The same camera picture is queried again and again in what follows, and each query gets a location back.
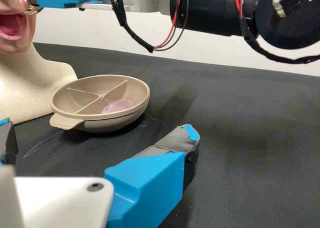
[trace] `bowl handle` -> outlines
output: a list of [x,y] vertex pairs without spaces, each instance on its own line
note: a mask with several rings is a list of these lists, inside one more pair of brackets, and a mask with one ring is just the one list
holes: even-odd
[[78,124],[84,122],[83,119],[71,119],[63,117],[59,114],[54,114],[50,119],[50,125],[56,128],[70,130],[75,128]]

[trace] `beige bowl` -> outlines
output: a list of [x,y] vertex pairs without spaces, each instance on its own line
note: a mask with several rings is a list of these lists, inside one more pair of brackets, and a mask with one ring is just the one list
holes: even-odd
[[[98,75],[71,82],[57,90],[51,99],[53,127],[78,129],[93,133],[111,132],[137,120],[146,110],[149,86],[136,78],[123,75]],[[101,114],[114,100],[129,99],[133,106]]]

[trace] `lip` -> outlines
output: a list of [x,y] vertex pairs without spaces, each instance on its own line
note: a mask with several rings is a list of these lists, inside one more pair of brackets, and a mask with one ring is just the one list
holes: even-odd
[[26,18],[26,16],[24,16],[22,14],[11,14],[11,15],[21,15],[21,17],[22,17],[22,24],[21,24],[22,31],[19,35],[8,35],[0,29],[0,37],[3,39],[9,40],[9,41],[18,41],[25,36],[26,30],[27,30],[27,18]]

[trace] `black cable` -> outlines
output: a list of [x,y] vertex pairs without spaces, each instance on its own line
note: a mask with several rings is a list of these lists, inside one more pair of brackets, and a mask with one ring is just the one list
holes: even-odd
[[[163,49],[163,50],[157,50],[155,49],[155,47],[153,45],[150,45],[149,43],[147,43],[146,41],[144,41],[142,38],[140,38],[128,25],[127,23],[127,16],[126,16],[126,11],[125,11],[125,7],[124,7],[124,3],[123,3],[123,0],[110,0],[110,3],[112,5],[112,9],[119,21],[119,24],[120,26],[122,26],[126,31],[127,33],[137,42],[139,43],[140,45],[142,45],[143,47],[145,47],[150,53],[152,53],[153,51],[165,51],[165,50],[168,50],[168,49],[171,49],[173,46],[175,46],[177,44],[177,42],[180,40],[184,30],[185,30],[185,27],[186,27],[186,24],[187,24],[187,20],[188,20],[188,16],[189,16],[189,0],[187,0],[187,15],[186,15],[186,18],[185,18],[185,23],[184,23],[184,26],[183,26],[183,30],[180,34],[180,36],[178,37],[177,41],[171,45],[169,48],[166,48],[166,49]],[[170,39],[162,46],[166,46],[169,44],[169,42],[173,39],[174,35],[175,35],[175,32],[176,32],[176,28],[177,28],[177,24],[175,25],[174,27],[174,31],[173,31],[173,34],[172,36],[170,37]]]
[[176,30],[177,30],[178,15],[180,15],[180,14],[179,14],[179,0],[176,0],[176,7],[175,7],[175,9],[176,9],[176,21],[175,21],[175,26],[174,26],[173,33],[171,34],[170,39],[169,39],[164,45],[162,45],[161,48],[167,46],[167,45],[171,42],[171,40],[174,38],[174,36],[175,36]]
[[280,62],[280,63],[286,63],[286,64],[308,64],[320,59],[320,54],[313,55],[313,56],[306,56],[298,59],[290,59],[290,58],[269,53],[267,50],[263,49],[260,46],[255,36],[251,33],[245,18],[240,18],[240,27],[241,27],[243,38],[250,45],[250,47],[270,60]]
[[187,25],[187,21],[188,21],[188,17],[189,17],[189,0],[186,0],[186,15],[185,15],[185,20],[184,20],[184,24],[183,24],[183,28],[182,28],[182,31],[178,37],[178,39],[168,48],[165,48],[165,49],[155,49],[155,51],[166,51],[166,50],[169,50],[171,48],[173,48],[180,40],[180,38],[182,37],[185,29],[186,29],[186,25]]

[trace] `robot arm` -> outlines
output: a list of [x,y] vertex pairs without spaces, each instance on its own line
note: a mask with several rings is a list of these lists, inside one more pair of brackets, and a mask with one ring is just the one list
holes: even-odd
[[[122,0],[29,0],[29,2],[38,9],[89,8],[90,5],[111,9],[110,4],[112,4],[120,25],[131,36],[149,52],[159,51],[157,47],[142,40],[129,28]],[[172,20],[175,20],[176,28],[224,36],[243,36],[255,51],[277,62],[307,64],[320,59],[320,55],[295,60],[280,57],[264,50],[257,42],[258,35],[261,35],[271,45],[289,50],[308,47],[318,42],[320,0],[180,0],[179,2],[170,0],[170,14]]]

